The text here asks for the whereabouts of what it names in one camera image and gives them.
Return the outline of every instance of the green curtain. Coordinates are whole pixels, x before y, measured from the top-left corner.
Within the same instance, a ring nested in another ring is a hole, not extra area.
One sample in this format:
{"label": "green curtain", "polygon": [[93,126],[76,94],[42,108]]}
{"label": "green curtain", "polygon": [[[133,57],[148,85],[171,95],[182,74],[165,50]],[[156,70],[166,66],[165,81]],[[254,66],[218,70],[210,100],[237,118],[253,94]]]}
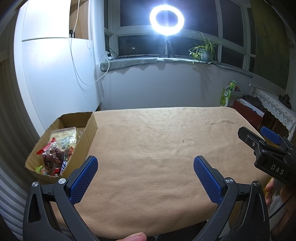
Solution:
{"label": "green curtain", "polygon": [[283,88],[289,75],[289,44],[285,25],[264,0],[250,0],[256,28],[254,73]]}

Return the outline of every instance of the wooden shelf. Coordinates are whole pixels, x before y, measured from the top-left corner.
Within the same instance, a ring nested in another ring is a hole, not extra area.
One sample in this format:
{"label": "wooden shelf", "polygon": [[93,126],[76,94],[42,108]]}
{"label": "wooden shelf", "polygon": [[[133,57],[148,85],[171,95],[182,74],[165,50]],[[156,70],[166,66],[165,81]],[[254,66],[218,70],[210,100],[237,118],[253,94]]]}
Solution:
{"label": "wooden shelf", "polygon": [[[77,18],[78,0],[71,0],[69,30],[73,30]],[[89,39],[88,30],[89,0],[81,0],[79,4],[78,21],[75,29],[75,38]]]}

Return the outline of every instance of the window sill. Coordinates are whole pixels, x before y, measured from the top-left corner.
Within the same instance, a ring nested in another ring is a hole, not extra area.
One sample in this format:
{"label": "window sill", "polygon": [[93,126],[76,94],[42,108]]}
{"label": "window sill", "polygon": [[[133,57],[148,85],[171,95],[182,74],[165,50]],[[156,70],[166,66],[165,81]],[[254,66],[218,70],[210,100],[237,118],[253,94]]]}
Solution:
{"label": "window sill", "polygon": [[[110,68],[109,71],[114,71],[114,70],[119,70],[119,69],[124,69],[124,68],[129,68],[133,66],[138,66],[138,65],[146,65],[146,64],[155,64],[156,62],[178,62],[178,63],[192,63],[192,59],[185,59],[185,58],[155,58],[155,57],[140,57],[140,58],[121,58],[121,59],[113,59],[110,60]],[[196,64],[214,64],[216,66],[219,66],[220,68],[223,69],[228,69],[232,71],[236,71],[239,73],[242,73],[246,76],[253,77],[253,73],[245,71],[241,68],[229,65],[229,64],[224,64],[220,62],[202,62],[202,61],[197,61],[195,60],[194,63]],[[106,72],[108,70],[108,61],[105,60],[100,64],[100,69],[102,72]]]}

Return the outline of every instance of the spider plant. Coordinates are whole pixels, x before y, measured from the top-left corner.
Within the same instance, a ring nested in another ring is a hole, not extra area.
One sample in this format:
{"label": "spider plant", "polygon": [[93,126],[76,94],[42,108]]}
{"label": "spider plant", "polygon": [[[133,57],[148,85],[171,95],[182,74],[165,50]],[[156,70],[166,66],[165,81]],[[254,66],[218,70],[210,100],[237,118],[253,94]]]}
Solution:
{"label": "spider plant", "polygon": [[216,44],[219,44],[220,42],[211,42],[210,38],[207,39],[203,33],[201,35],[197,33],[201,37],[201,44],[191,44],[195,45],[193,48],[190,48],[189,51],[189,56],[192,56],[195,60],[200,61],[202,57],[202,53],[210,52],[211,53],[211,61],[213,61],[213,57],[215,56],[215,49],[214,47]]}

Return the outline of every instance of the white cabinet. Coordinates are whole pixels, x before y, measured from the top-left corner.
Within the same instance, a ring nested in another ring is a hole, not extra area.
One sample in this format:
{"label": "white cabinet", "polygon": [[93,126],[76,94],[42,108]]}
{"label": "white cabinet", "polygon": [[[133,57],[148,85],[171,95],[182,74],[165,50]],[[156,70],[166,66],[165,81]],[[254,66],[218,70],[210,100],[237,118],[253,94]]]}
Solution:
{"label": "white cabinet", "polygon": [[22,41],[68,38],[71,0],[29,0],[22,28]]}
{"label": "white cabinet", "polygon": [[91,41],[72,39],[74,72],[68,38],[22,42],[22,62],[32,102],[47,129],[59,116],[71,112],[95,111],[99,93],[94,79]]}

